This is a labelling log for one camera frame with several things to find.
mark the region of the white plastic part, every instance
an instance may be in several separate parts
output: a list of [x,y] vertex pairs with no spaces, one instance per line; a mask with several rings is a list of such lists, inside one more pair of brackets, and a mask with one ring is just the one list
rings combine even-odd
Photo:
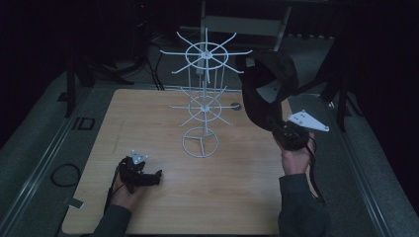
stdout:
[[278,92],[280,91],[281,83],[279,80],[274,80],[268,85],[256,89],[259,96],[266,102],[273,103],[277,99]]
[[323,123],[318,121],[316,118],[309,115],[306,111],[301,111],[296,114],[290,115],[289,120],[299,126],[321,130],[321,131],[329,131],[329,126],[324,125]]
[[131,157],[132,157],[132,163],[134,165],[138,165],[141,162],[144,162],[148,159],[147,155],[142,155],[136,150],[131,150]]

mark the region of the dark background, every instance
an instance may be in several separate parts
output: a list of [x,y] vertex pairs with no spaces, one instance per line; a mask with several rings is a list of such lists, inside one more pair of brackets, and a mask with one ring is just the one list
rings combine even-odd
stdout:
[[[116,2],[0,2],[0,146],[49,83],[65,71],[71,42],[77,42],[82,53],[93,57],[104,53],[97,58],[113,60],[110,34],[118,26],[105,23],[112,17],[109,12],[113,12]],[[266,2],[276,5],[278,1]],[[336,38],[323,73],[330,71],[338,76],[349,73],[350,90],[356,94],[398,181],[419,212],[419,159],[415,153],[419,132],[415,111],[419,105],[419,3],[413,0],[347,0],[319,5],[303,2],[293,3],[286,34]],[[179,26],[200,24],[200,1],[141,3],[152,27],[167,34],[173,35]],[[214,0],[209,1],[209,11],[219,15],[278,18],[276,11],[265,13],[267,8],[260,3],[252,5],[250,10],[249,4],[252,5],[247,1]],[[284,9],[283,3],[280,5],[279,9]]]

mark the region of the handheld controller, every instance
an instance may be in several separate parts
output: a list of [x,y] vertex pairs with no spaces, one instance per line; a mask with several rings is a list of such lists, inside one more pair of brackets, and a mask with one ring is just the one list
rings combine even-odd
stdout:
[[133,194],[136,187],[155,186],[160,184],[162,171],[159,170],[155,174],[144,174],[145,161],[134,164],[132,157],[127,156],[119,165],[121,180],[126,184],[129,192]]
[[267,116],[267,124],[272,128],[274,137],[286,150],[299,150],[308,143],[308,131],[289,120],[283,121]]

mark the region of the wooden board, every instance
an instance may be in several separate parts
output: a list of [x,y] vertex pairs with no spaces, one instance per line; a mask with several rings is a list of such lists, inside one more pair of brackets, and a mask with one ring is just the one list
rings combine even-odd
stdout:
[[[180,91],[118,90],[109,106],[75,198],[62,224],[69,234],[92,233],[103,216],[108,187],[118,163],[132,149],[148,155],[144,172],[163,170],[159,186],[147,189],[127,233],[136,234],[277,234],[284,174],[281,150],[271,132],[253,124],[244,108],[222,109],[208,123],[219,140],[214,154],[195,158],[182,137],[203,126],[188,110]],[[224,93],[220,104],[242,104],[240,93]],[[291,114],[288,101],[283,114]]]

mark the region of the black cable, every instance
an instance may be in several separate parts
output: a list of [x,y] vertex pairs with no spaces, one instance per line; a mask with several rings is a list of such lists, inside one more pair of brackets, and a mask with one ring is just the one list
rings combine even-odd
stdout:
[[111,182],[111,186],[108,188],[108,195],[106,197],[106,202],[105,202],[105,206],[104,206],[104,214],[106,213],[106,210],[108,209],[109,205],[111,204],[111,197],[115,194],[114,192],[114,184],[115,184],[115,180],[117,179],[117,175],[118,172],[120,171],[120,165],[121,163],[117,166],[117,169],[115,169],[115,174],[114,177],[112,178],[112,182]]
[[[294,131],[291,129],[291,131],[299,138],[299,140],[301,142],[304,142],[301,138],[301,136],[298,134],[298,132]],[[314,152],[317,150],[317,143],[315,142],[315,140],[309,136],[309,139],[311,139],[314,143]],[[308,147],[308,144],[304,144],[305,149],[307,149],[308,153],[310,154],[310,171],[308,173],[308,177],[309,180],[311,182],[312,187],[314,188],[314,191],[317,193],[317,197],[315,195],[313,195],[321,204],[326,204],[326,199],[323,197],[323,195],[320,192],[320,189],[317,187],[317,184],[315,183],[314,180],[314,167],[315,167],[315,156],[313,151]]]
[[115,73],[117,73],[118,75],[122,76],[124,74],[130,73],[133,70],[140,68],[141,66],[144,67],[144,63],[145,63],[145,59],[140,59],[138,57],[134,58],[133,60],[133,65],[126,67],[126,68],[122,68],[122,69],[118,69],[118,70],[113,70]]
[[153,79],[154,85],[156,86],[157,90],[160,90],[160,87],[158,85],[158,82],[156,81],[156,78],[154,77],[154,70],[151,66],[150,60],[148,59],[148,57],[145,59],[146,60],[146,64],[147,66],[150,68],[150,75],[151,75],[151,79]]
[[122,188],[123,186],[125,186],[126,184],[122,184],[121,186],[119,186],[112,194],[111,194],[111,197],[120,189],[120,188]]
[[132,71],[131,73],[129,73],[128,74],[128,72],[125,72],[125,73],[123,73],[123,74],[120,74],[119,73],[119,75],[121,76],[121,77],[123,77],[124,79],[128,79],[129,77],[131,77],[131,76],[133,76],[133,75],[135,75],[135,74],[138,74],[138,73],[140,73],[142,70],[145,70],[146,71],[146,69],[144,69],[144,67],[145,67],[145,59],[142,61],[142,64],[140,65],[140,68],[138,68],[138,69],[136,69],[135,71]]
[[164,91],[164,86],[161,83],[160,79],[158,78],[158,73],[157,73],[157,68],[158,68],[158,65],[160,64],[160,60],[161,60],[161,57],[162,57],[163,53],[161,52],[161,47],[159,45],[157,45],[154,42],[151,42],[150,44],[153,45],[153,46],[155,46],[155,47],[157,47],[159,49],[159,51],[160,51],[160,54],[159,54],[159,56],[157,58],[156,65],[154,67],[154,70],[152,70],[152,72],[153,72],[153,76],[155,78],[155,81],[158,84],[158,87],[160,88],[160,90]]
[[349,101],[349,104],[351,104],[351,106],[352,106],[352,109],[354,109],[354,111],[355,111],[355,113],[358,115],[358,116],[360,116],[360,117],[363,117],[364,116],[364,114],[358,109],[358,107],[357,106],[355,106],[355,103],[352,101],[352,99],[347,95],[346,96],[346,98],[348,99],[348,101]]
[[[77,182],[75,182],[75,183],[72,183],[72,184],[68,184],[68,185],[64,185],[64,184],[60,184],[59,182],[57,182],[56,180],[55,180],[55,174],[60,170],[60,169],[62,169],[62,168],[64,168],[64,167],[72,167],[72,168],[74,168],[75,170],[76,170],[76,172],[77,172]],[[78,182],[80,181],[80,178],[81,178],[81,172],[80,172],[80,169],[76,166],[76,165],[73,165],[73,164],[62,164],[62,165],[60,165],[60,166],[58,166],[57,168],[55,168],[53,171],[52,171],[52,173],[51,173],[51,175],[50,175],[50,179],[51,179],[51,181],[52,181],[52,183],[53,184],[55,184],[56,186],[58,186],[58,187],[63,187],[63,188],[68,188],[68,187],[74,187],[74,186],[77,186],[77,184],[78,184]]]

